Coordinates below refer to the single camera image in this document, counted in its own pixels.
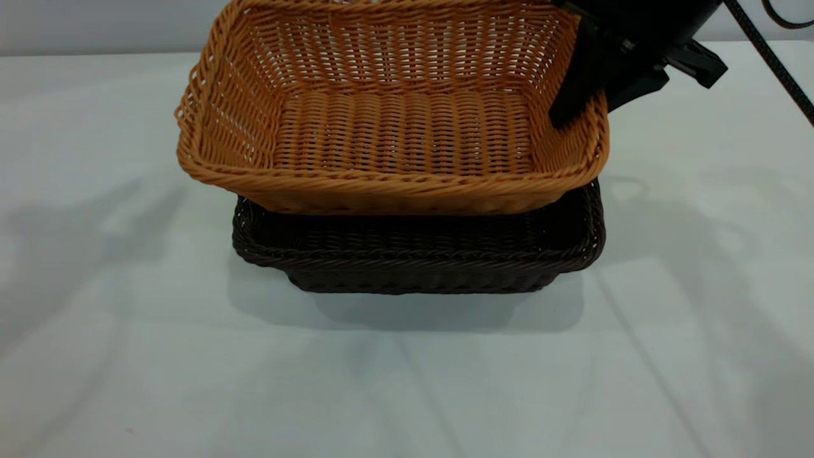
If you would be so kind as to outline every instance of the white table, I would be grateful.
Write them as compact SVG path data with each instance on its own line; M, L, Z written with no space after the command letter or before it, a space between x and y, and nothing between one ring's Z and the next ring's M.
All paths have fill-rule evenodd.
M710 46L611 116L597 265L507 297L241 261L175 160L196 55L1 58L0 457L814 456L814 130Z

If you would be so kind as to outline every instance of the basket bottom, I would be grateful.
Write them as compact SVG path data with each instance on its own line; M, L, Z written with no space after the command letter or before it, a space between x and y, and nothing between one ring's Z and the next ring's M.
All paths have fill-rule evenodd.
M274 168L526 174L529 128L517 88L303 92L282 106Z
M289 272L288 279L311 293L511 294L539 291L557 273L472 272Z

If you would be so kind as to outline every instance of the tan wicker basket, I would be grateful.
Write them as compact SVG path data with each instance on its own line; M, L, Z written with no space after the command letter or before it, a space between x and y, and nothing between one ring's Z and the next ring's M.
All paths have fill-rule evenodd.
M176 112L193 178L289 214L514 214L590 183L548 108L579 16L532 0L235 0Z

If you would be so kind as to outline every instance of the stacked baskets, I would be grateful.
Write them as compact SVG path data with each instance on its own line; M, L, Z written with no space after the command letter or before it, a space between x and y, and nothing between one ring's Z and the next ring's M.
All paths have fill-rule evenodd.
M554 129L580 18L533 0L235 0L178 160L302 289L515 293L602 250L604 95Z

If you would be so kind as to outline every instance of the basket rim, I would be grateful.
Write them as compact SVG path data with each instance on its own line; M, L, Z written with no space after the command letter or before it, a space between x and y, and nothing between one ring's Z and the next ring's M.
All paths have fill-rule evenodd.
M223 56L224 49L228 46L226 39L217 40L217 48L212 48L212 36L229 36L232 29L240 22L246 11L252 7L277 7L287 10L309 10L309 11L356 11L357 9L382 10L384 7L390 8L382 11L397 11L400 9L410 9L420 6L429 7L455 7L462 5L480 5L492 3L490 0L394 0L388 2L360 2L353 4L343 4L331 0L233 0L215 20L210 32L210 39L201 51L199 62L190 71L189 85L182 99L182 105L176 109L175 117L178 126L184 133L192 134L191 148L183 151L182 145L177 148L177 159L182 169L190 176L196 178L200 170L206 170L208 182L218 186L240 187L243 178L253 177L262 182L264 186L275 187L279 190L297 191L341 191L344 193L354 193L354 185L358 186L359 193L376 193L384 195L403 196L405 189L393 189L391 183L415 183L416 192L420 196L444 195L466 193L468 195L483 196L510 196L522 192L524 195L539 192L541 194L561 191L562 184L557 180L578 177L591 172L590 176L596 176L608 160L608 150L610 146L610 135L607 129L607 100L604 91L594 95L586 104L581 115L575 119L570 126L580 127L583 130L593 130L598 126L599 135L596 138L589 138L586 148L582 153L581 160L561 170L550 172L535 172L528 174L487 174L487 175L442 175L442 174L388 174L382 172L370 172L364 170L290 170L290 169L256 169L253 167L240 167L233 165L219 165L205 161L200 155L204 143L204 118L205 111L211 109L209 101L212 99L212 90L215 85L205 84L200 96L192 92L191 96L196 99L200 109L194 113L187 113L182 116L182 109L186 98L190 96L189 88L201 81L210 81L216 76L216 69L212 65L209 56ZM584 186L591 182L590 177L573 183L573 187ZM496 192L496 187L501 183L511 183L511 192Z
M534 0L542 6L550 0ZM494 3L494 0L232 0L244 10L252 7L272 7L286 11L342 11L342 12L389 12L440 7L469 7Z
M500 271L578 271L592 264L602 253L606 238L603 217L602 193L598 180L574 191L580 193L579 199L584 202L584 219L588 231L579 243L568 249L544 249L542 251L494 252L477 249L416 249L405 252L403 249L289 249L276 248L258 244L250 230L242 224L239 210L246 209L246 203L256 205L245 197L238 196L232 232L235 250L242 258L247 254L262 257L261 265L271 266L285 271L352 271L376 270L380 262L388 261L389 269L430 268L445 271L482 271L484 268Z

